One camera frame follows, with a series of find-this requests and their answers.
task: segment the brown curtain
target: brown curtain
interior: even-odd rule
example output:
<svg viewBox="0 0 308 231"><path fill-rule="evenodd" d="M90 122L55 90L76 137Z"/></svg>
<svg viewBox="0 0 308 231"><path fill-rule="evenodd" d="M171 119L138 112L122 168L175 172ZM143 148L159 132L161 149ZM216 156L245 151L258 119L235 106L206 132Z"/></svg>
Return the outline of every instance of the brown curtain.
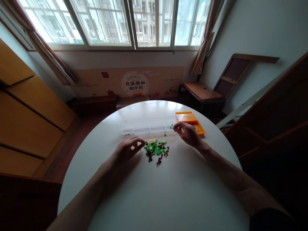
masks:
<svg viewBox="0 0 308 231"><path fill-rule="evenodd" d="M6 12L24 30L35 49L39 52L59 81L63 85L72 85L78 82L77 77L66 67L61 59L48 46L44 39L35 31L31 21L18 4L17 0L0 0Z"/></svg>
<svg viewBox="0 0 308 231"><path fill-rule="evenodd" d="M199 47L195 60L192 63L190 74L201 74L202 73L203 61L206 55L207 42L209 40L210 32L212 30L212 25L215 19L218 2L219 0L211 0L209 15L208 15L206 25L205 25L204 39L201 43L201 46Z"/></svg>

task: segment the orange plastic tray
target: orange plastic tray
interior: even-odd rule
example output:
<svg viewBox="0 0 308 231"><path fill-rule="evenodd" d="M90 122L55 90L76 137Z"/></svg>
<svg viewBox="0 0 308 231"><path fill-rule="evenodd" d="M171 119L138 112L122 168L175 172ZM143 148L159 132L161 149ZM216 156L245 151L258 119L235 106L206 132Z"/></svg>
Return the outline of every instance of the orange plastic tray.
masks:
<svg viewBox="0 0 308 231"><path fill-rule="evenodd" d="M202 126L200 125L199 121L193 115L193 113L191 111L176 112L175 114L176 114L177 119L179 121L183 121L185 123L188 123L188 124L194 126L196 128L196 132L198 133L198 135L204 135L205 134L204 129L202 128Z"/></svg>

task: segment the white wall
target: white wall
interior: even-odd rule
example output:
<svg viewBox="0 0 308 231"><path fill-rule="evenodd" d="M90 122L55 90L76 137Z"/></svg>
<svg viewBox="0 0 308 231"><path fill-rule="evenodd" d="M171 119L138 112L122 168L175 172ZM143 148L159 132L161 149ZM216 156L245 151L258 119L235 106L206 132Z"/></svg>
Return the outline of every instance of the white wall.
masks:
<svg viewBox="0 0 308 231"><path fill-rule="evenodd" d="M236 0L200 81L214 88L234 53L280 57L257 63L227 99L229 114L308 51L307 0Z"/></svg>
<svg viewBox="0 0 308 231"><path fill-rule="evenodd" d="M183 81L196 81L196 75L190 75L190 67L197 51L173 52L89 52L65 51L56 52L71 70L103 69L103 68L133 68L133 67L165 67L184 66ZM41 66L44 60L37 52L30 52Z"/></svg>
<svg viewBox="0 0 308 231"><path fill-rule="evenodd" d="M52 79L50 75L29 55L23 46L15 39L15 37L0 22L0 38L28 65L64 102L71 99L73 92L68 88L67 91L60 82Z"/></svg>

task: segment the sleeve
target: sleeve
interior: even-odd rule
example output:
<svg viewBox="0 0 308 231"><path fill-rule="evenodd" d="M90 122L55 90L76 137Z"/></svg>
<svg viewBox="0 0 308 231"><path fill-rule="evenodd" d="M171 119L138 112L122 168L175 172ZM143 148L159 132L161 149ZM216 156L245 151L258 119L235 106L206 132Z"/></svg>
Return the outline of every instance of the sleeve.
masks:
<svg viewBox="0 0 308 231"><path fill-rule="evenodd" d="M250 219L250 231L267 230L300 230L296 221L289 215L273 209L266 208L258 211Z"/></svg>

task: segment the table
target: table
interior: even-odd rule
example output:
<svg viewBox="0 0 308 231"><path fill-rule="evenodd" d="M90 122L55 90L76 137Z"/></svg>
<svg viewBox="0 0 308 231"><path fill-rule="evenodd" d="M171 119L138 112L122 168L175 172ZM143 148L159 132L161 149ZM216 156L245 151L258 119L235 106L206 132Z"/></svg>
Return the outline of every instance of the table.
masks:
<svg viewBox="0 0 308 231"><path fill-rule="evenodd" d="M226 99L201 82L185 82L180 84L178 97L181 94L182 87L200 102L200 112L202 112L205 104L221 104L221 110L225 107Z"/></svg>
<svg viewBox="0 0 308 231"><path fill-rule="evenodd" d="M222 132L199 112L182 104L151 100L129 105L108 116L86 137L73 157L60 193L58 214L109 158L120 141L124 120L192 111L205 129L207 143L241 168ZM167 141L169 156L148 162L145 149L115 176L121 183L103 200L89 230L248 230L249 215L205 159L177 133L140 135Z"/></svg>

